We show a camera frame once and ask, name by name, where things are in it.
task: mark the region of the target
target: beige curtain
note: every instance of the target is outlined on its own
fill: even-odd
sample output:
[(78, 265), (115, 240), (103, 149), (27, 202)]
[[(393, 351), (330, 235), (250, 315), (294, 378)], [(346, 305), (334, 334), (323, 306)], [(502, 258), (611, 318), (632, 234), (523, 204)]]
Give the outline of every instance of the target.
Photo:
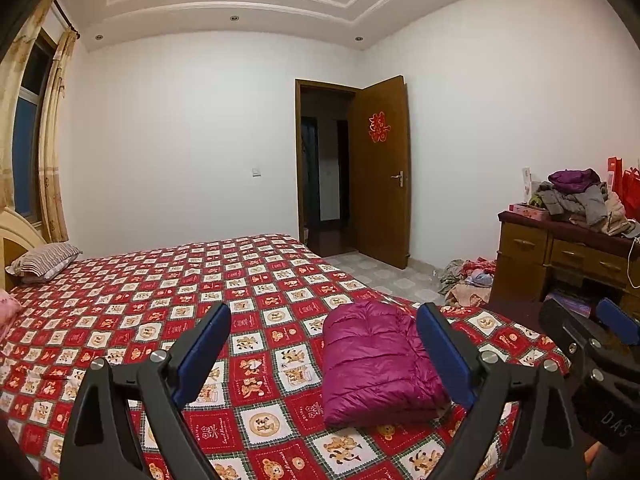
[(68, 28), (60, 38), (47, 89), (42, 100), (40, 116), (40, 145), (38, 147), (38, 175), (40, 204), (42, 205), (42, 233), (49, 242), (66, 242), (65, 215), (60, 197), (58, 173), (58, 105), (65, 96), (65, 71), (76, 44), (76, 33)]
[(15, 106), (31, 48), (40, 33), (51, 2), (52, 0), (42, 0), (38, 4), (0, 62), (0, 210), (14, 206), (12, 143)]

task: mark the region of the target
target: drawer handle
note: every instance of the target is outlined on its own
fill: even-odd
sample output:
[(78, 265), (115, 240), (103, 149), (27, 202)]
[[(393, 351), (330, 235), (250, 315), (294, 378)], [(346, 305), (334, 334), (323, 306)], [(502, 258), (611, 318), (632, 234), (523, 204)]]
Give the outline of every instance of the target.
[(562, 251), (562, 254), (570, 258), (576, 258), (577, 260), (584, 259), (584, 256), (582, 256), (582, 254), (574, 253), (573, 251)]
[(528, 240), (520, 240), (519, 238), (516, 238), (514, 240), (514, 242), (516, 242), (518, 245), (521, 245), (523, 247), (535, 247), (535, 243), (533, 242), (529, 242)]
[(605, 269), (608, 270), (613, 270), (614, 272), (621, 272), (622, 269), (620, 269), (620, 267), (615, 266), (613, 264), (607, 263), (607, 262), (600, 262), (600, 265), (603, 266)]

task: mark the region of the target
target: wooden headboard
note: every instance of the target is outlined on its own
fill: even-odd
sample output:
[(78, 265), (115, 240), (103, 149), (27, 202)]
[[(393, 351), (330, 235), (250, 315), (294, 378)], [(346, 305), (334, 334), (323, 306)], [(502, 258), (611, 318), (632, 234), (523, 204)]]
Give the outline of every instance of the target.
[(4, 268), (25, 252), (44, 245), (46, 241), (34, 227), (15, 211), (0, 212), (0, 288), (11, 290), (15, 279)]

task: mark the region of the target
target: bedspread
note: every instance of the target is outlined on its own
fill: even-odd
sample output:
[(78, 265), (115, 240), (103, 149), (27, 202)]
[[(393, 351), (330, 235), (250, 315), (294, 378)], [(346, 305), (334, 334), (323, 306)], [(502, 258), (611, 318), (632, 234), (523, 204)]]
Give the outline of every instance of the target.
[[(465, 415), (452, 406), (415, 426), (332, 431), (322, 423), (322, 322), (336, 306), (388, 298), (294, 238), (263, 235), (73, 263), (53, 282), (14, 290), (26, 309), (0, 344), (0, 409), (28, 459), (57, 480), (84, 370), (103, 356), (140, 362), (170, 348), (213, 301), (232, 311), (231, 335), (198, 399), (182, 412), (223, 480), (425, 478)], [(565, 360), (546, 337), (478, 308), (445, 307), (481, 348), (533, 365)], [(143, 407), (132, 419), (152, 475), (170, 478)], [(490, 478), (513, 428), (507, 405), (479, 472)]]

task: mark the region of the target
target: purple clothing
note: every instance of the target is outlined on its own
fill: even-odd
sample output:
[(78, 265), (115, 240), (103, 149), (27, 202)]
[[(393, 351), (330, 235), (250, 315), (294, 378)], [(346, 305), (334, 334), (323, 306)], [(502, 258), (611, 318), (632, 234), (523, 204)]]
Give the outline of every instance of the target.
[(600, 177), (592, 169), (577, 171), (556, 171), (549, 175), (549, 182), (560, 192), (567, 195), (584, 193), (593, 184), (600, 183)]
[(328, 426), (380, 426), (438, 416), (449, 395), (415, 319), (378, 301), (344, 304), (324, 320), (322, 403)]

